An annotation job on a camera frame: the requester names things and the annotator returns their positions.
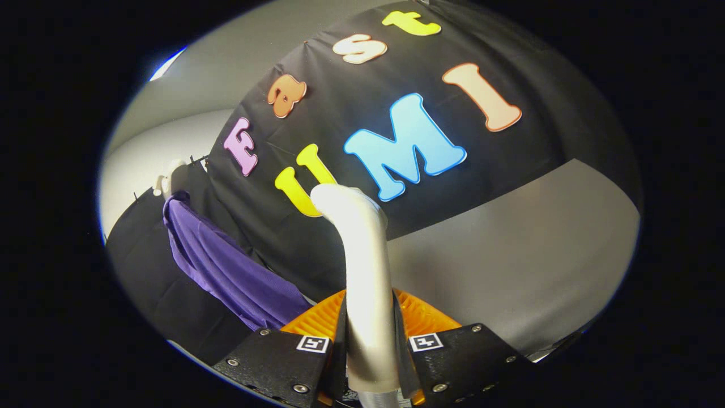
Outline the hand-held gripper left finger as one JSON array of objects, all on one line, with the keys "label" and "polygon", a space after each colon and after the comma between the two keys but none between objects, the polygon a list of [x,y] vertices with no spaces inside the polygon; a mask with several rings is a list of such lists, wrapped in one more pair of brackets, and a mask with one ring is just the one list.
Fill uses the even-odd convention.
[{"label": "hand-held gripper left finger", "polygon": [[340,406],[347,386],[345,295],[327,297],[279,330],[254,331],[212,369],[283,406]]}]

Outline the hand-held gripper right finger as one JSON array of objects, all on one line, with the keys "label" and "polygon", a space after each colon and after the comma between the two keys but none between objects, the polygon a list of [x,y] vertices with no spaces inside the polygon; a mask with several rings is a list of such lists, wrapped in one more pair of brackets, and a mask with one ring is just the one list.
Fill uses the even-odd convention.
[{"label": "hand-held gripper right finger", "polygon": [[486,325],[461,325],[424,300],[394,290],[402,397],[414,407],[479,403],[536,364]]}]

